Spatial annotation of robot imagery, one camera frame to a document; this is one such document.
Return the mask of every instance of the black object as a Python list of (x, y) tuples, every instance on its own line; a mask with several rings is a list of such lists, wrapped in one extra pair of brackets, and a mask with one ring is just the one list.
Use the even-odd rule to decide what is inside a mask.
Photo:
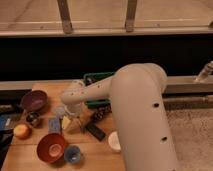
[(109, 113), (111, 113), (111, 107), (110, 105), (107, 105), (105, 107), (99, 107), (97, 110), (92, 114), (91, 120), (96, 123), (105, 118), (105, 116)]
[(40, 118), (39, 118), (39, 114), (36, 112), (30, 112), (27, 117), (26, 117), (26, 121), (32, 125), (33, 127), (36, 127), (39, 125), (40, 123)]
[(93, 122), (88, 122), (85, 128), (99, 141), (103, 140), (106, 134), (98, 128)]

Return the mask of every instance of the blue bowl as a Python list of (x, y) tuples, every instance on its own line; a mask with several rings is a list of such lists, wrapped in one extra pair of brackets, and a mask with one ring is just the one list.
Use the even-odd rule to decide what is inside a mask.
[(81, 150), (75, 145), (70, 145), (65, 149), (64, 160), (71, 164), (77, 164), (81, 160)]

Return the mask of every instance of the orange bowl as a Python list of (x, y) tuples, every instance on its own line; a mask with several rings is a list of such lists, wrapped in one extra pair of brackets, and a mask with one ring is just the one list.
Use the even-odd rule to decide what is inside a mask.
[(67, 146), (68, 143), (61, 134), (48, 134), (40, 140), (37, 146), (38, 158), (46, 163), (54, 163), (63, 156)]

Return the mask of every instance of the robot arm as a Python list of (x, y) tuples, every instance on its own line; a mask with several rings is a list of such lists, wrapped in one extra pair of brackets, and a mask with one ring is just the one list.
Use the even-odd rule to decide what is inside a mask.
[(127, 65), (113, 77), (64, 92), (62, 102), (70, 105), (109, 96), (126, 170), (178, 171), (161, 96), (166, 78), (158, 65)]

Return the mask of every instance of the green basket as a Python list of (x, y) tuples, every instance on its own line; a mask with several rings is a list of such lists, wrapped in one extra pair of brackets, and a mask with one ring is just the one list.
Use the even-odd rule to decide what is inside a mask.
[[(90, 85), (91, 83), (110, 77), (113, 74), (114, 72), (86, 73), (84, 74), (84, 83), (87, 86), (87, 85)], [(106, 106), (109, 104), (110, 104), (110, 101), (108, 99), (91, 100), (86, 102), (86, 105), (90, 109)]]

